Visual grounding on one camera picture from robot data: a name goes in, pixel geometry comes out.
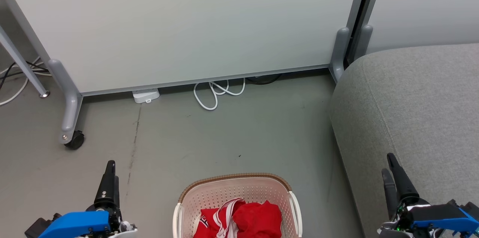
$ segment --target brown basket rim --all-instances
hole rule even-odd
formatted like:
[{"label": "brown basket rim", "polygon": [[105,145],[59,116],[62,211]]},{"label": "brown basket rim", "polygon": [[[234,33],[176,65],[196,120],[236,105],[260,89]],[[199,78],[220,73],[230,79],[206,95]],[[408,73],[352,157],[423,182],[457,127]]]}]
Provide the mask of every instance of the brown basket rim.
[{"label": "brown basket rim", "polygon": [[202,180],[198,180],[196,182],[193,182],[191,185],[186,187],[185,190],[180,195],[180,198],[178,199],[178,203],[183,203],[183,199],[186,196],[186,194],[193,188],[202,184],[206,184],[209,182],[216,182],[216,181],[221,181],[221,180],[229,180],[229,179],[235,179],[235,178],[271,178],[274,179],[280,183],[283,184],[284,187],[286,187],[286,190],[288,191],[293,191],[291,186],[278,175],[272,174],[272,173],[266,173],[266,172],[253,172],[253,173],[236,173],[236,174],[228,174],[228,175],[220,175],[220,176],[215,176],[211,178],[206,178]]}]

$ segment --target white plastic basket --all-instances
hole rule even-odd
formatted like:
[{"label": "white plastic basket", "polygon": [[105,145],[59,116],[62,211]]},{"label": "white plastic basket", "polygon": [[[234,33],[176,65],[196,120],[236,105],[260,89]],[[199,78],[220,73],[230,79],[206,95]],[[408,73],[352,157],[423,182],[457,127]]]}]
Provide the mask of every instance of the white plastic basket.
[{"label": "white plastic basket", "polygon": [[289,184],[269,173],[243,173],[199,180],[188,186],[173,213],[173,238],[192,238],[200,209],[220,207],[235,197],[243,197],[246,202],[276,204],[283,216],[282,238],[301,237],[301,210]]}]

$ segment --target wheel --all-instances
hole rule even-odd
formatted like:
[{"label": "wheel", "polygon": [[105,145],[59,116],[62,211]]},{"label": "wheel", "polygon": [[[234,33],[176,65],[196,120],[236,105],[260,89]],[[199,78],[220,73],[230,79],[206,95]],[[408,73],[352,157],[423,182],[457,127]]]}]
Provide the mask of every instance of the wheel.
[{"label": "wheel", "polygon": [[82,146],[83,141],[85,141],[85,135],[82,131],[74,131],[73,136],[71,137],[71,141],[68,144],[65,144],[66,147],[77,150]]}]

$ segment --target concrete floor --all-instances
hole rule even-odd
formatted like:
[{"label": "concrete floor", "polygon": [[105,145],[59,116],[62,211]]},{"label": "concrete floor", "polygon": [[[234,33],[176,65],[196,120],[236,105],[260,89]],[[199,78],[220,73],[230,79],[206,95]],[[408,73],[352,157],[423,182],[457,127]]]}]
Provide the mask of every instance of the concrete floor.
[{"label": "concrete floor", "polygon": [[[0,1],[0,25],[32,61],[35,51],[11,20]],[[0,48],[0,68],[11,63]],[[241,172],[270,172],[291,184],[303,237],[362,237],[327,113],[334,82],[326,71],[289,77],[220,96],[213,112],[198,105],[191,86],[162,89],[150,104],[136,104],[130,93],[86,98],[77,124],[86,141],[77,151],[58,144],[63,95],[51,77],[39,77],[48,98],[29,83],[0,107],[1,236],[23,237],[38,217],[86,209],[114,159],[123,217],[140,237],[172,236],[173,209],[190,183]],[[0,102],[23,81],[9,78]],[[208,89],[199,96],[213,104]]]}]

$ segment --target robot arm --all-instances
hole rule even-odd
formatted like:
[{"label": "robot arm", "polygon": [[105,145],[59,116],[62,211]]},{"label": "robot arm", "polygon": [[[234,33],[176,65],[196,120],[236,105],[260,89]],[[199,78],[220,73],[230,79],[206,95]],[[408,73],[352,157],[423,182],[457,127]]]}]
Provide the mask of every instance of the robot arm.
[{"label": "robot arm", "polygon": [[108,161],[94,204],[85,212],[55,214],[53,220],[39,218],[25,231],[27,238],[135,238],[136,234],[136,226],[121,215],[113,160]]},{"label": "robot arm", "polygon": [[396,157],[388,154],[387,169],[381,171],[390,222],[378,230],[380,238],[438,238],[444,230],[460,233],[461,238],[479,237],[479,208],[472,202],[458,206],[454,200],[447,204],[430,205],[419,197]]}]

